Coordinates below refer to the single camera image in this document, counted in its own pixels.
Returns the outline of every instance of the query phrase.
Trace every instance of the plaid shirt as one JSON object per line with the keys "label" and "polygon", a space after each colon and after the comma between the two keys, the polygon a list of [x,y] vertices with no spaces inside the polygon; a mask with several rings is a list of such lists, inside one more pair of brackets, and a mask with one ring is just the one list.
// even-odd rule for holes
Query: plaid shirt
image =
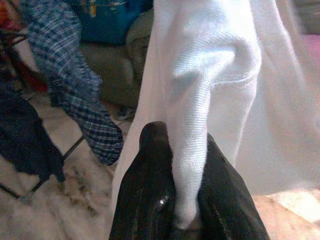
{"label": "plaid shirt", "polygon": [[48,79],[55,106],[75,120],[99,160],[111,165],[123,147],[121,130],[99,100],[101,78],[91,71],[78,47],[81,24],[61,0],[21,0],[28,41]]}

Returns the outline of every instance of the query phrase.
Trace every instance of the floor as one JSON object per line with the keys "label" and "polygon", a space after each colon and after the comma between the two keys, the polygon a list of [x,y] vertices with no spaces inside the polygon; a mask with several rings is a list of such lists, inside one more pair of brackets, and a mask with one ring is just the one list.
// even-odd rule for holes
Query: floor
{"label": "floor", "polygon": [[[65,153],[81,136],[76,123],[62,110],[51,108],[43,94],[31,103],[52,141]],[[112,114],[117,111],[110,104],[107,108]],[[130,123],[122,122],[120,127],[126,134]],[[113,170],[96,160],[85,141],[67,158],[64,168],[64,189],[52,177],[28,204],[0,191],[0,240],[108,239]],[[16,173],[0,159],[0,182],[23,194],[37,178]],[[320,189],[254,196],[254,201],[272,240],[320,239]]]}

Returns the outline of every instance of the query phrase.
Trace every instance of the white fabric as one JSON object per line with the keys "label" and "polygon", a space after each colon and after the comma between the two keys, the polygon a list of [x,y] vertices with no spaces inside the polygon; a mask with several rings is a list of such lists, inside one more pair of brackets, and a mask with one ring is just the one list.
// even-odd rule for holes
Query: white fabric
{"label": "white fabric", "polygon": [[180,228],[197,219],[207,131],[252,194],[320,184],[320,75],[287,7],[285,0],[154,1],[139,105],[113,180],[113,212],[141,130],[153,121],[168,126]]}

